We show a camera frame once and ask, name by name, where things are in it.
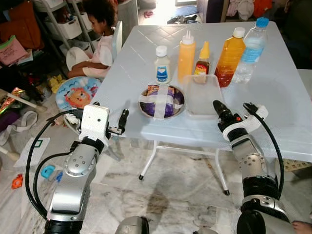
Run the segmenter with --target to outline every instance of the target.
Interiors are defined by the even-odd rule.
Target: plastic water bottle
[[[244,38],[246,48],[233,76],[233,82],[247,83],[252,77],[268,39],[266,29],[268,24],[269,19],[258,18],[255,27],[246,34]]]

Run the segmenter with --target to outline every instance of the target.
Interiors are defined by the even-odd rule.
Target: yellow squeeze bottle
[[[180,42],[180,52],[178,61],[177,76],[179,83],[183,83],[183,79],[187,75],[191,75],[193,71],[194,56],[196,42],[190,31],[186,32]]]

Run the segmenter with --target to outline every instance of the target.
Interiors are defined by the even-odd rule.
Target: white plastic table
[[[248,31],[254,26],[254,22],[133,28],[93,101],[110,109],[111,126],[117,126],[122,110],[129,109],[124,136],[154,141],[152,156],[141,173],[142,176],[151,164],[156,149],[160,148],[159,141],[230,150],[229,143],[222,138],[217,127],[217,119],[191,119],[184,111],[168,120],[153,120],[140,112],[138,99],[149,84],[156,84],[154,61],[157,46],[168,47],[173,74],[170,84],[181,87],[177,82],[177,59],[179,42],[186,30],[191,31],[197,43],[195,60],[198,59],[203,42],[209,41],[210,74],[213,74],[224,41],[239,26]],[[311,100],[274,22],[268,25],[268,38],[251,81],[246,85],[231,83],[229,87],[222,88],[225,104],[241,116],[245,114],[242,106],[244,102],[265,105],[269,111],[266,123],[271,128],[283,157],[312,162]],[[273,145],[263,129],[254,131],[252,135],[265,156],[276,157]],[[226,183],[218,164],[218,150],[215,156],[219,177],[226,191]]]

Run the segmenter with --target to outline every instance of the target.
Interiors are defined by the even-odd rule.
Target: water bottle label
[[[157,67],[157,75],[156,75],[158,82],[166,82],[168,80],[168,73],[167,73],[167,67]]]
[[[258,62],[260,55],[262,54],[264,48],[252,49],[246,47],[244,53],[241,57],[241,61],[245,63]]]

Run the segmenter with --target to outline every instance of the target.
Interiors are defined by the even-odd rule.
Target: child
[[[92,59],[73,66],[68,78],[87,76],[104,78],[113,64],[112,41],[116,9],[111,0],[83,0],[83,8],[95,33],[102,35]]]

